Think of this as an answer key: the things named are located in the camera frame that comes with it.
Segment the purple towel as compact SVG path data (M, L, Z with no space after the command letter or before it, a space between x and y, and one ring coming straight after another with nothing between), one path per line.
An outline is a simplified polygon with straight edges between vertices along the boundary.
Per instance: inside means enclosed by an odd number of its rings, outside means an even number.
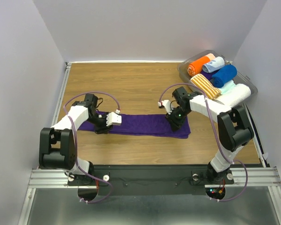
M191 133L188 120L185 120L179 130L172 131L164 114L122 114L121 117L121 125L114 126L109 132L110 134L136 136L148 135L187 139Z
M205 76L205 78L210 81L210 80L212 79L212 75L213 75L214 73L207 73L207 72L201 71L201 74L202 74L203 76Z

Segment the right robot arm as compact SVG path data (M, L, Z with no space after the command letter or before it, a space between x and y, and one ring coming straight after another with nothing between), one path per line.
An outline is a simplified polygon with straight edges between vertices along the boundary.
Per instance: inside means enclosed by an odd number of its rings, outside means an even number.
M177 107L169 100L159 100L159 108L166 111L165 118L172 131L179 130L191 112L200 113L209 118L217 142L218 151L208 163L206 177L209 182L217 183L227 174L240 150L254 138L254 131L245 108L223 105L209 99L201 92L188 93L184 87L172 93Z

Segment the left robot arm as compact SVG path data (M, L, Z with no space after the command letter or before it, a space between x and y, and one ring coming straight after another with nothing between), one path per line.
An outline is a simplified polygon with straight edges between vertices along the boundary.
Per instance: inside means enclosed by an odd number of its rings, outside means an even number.
M96 134L107 134L115 125L121 125L120 106L113 112L99 113L97 92L87 92L83 101L72 98L65 116L51 127L40 132L39 166L46 169L61 169L69 181L75 178L89 185L93 181L109 185L107 178L95 177L93 164L78 157L77 130L84 123L94 125Z

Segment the orange striped rolled towel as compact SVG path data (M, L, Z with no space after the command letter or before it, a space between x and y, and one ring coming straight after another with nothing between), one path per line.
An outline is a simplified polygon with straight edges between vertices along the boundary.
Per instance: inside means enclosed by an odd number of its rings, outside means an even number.
M197 88L204 91L206 96L211 100L216 99L222 93L218 88L214 87L213 84L202 74L193 76L190 81Z

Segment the purple rolled towel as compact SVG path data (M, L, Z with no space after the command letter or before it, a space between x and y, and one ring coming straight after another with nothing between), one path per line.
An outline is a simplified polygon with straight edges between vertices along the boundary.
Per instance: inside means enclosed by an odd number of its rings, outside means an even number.
M212 79L212 75L213 75L214 73L207 73L207 72L201 71L201 74L202 74L203 76L205 76L205 78L210 81L210 80Z

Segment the pale teal rolled towel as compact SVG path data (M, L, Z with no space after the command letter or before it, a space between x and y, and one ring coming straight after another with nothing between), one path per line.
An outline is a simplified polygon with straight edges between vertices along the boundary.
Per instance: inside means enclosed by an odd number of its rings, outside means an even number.
M223 87L219 88L219 90L221 91L221 94L225 94L226 92L230 91L231 89L233 89L236 86L236 84L234 83L233 80L230 80L229 82L225 83L223 85Z

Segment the light blue patterned rolled towel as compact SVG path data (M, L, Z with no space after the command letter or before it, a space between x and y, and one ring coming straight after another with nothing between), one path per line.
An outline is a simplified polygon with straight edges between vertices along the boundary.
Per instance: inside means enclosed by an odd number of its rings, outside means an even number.
M224 66L225 66L224 58L218 56L218 57L214 58L213 60L209 61L208 63L205 63L202 66L202 70L206 73L213 73L213 72L221 69Z

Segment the white rolled towel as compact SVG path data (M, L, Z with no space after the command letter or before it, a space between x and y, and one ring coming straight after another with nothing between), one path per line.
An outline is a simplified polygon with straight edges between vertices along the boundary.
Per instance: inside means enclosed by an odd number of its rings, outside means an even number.
M215 99L223 105L234 107L246 100L251 95L251 90L245 84L237 84L234 88Z

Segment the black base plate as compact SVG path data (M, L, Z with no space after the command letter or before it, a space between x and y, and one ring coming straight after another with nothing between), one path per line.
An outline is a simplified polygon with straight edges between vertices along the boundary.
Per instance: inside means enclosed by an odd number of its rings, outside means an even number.
M112 195L205 195L206 187L234 184L231 173L210 181L207 165L95 165L93 175L109 176Z

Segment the aluminium frame rail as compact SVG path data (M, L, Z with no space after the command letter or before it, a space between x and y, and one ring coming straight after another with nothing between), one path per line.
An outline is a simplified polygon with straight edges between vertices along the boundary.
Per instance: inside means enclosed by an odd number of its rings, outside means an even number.
M281 186L278 169L270 167L247 168L247 187ZM243 168L232 168L233 184L225 187L243 187L245 171ZM78 188L78 185L68 185L68 178L62 170L33 170L28 184L29 188Z

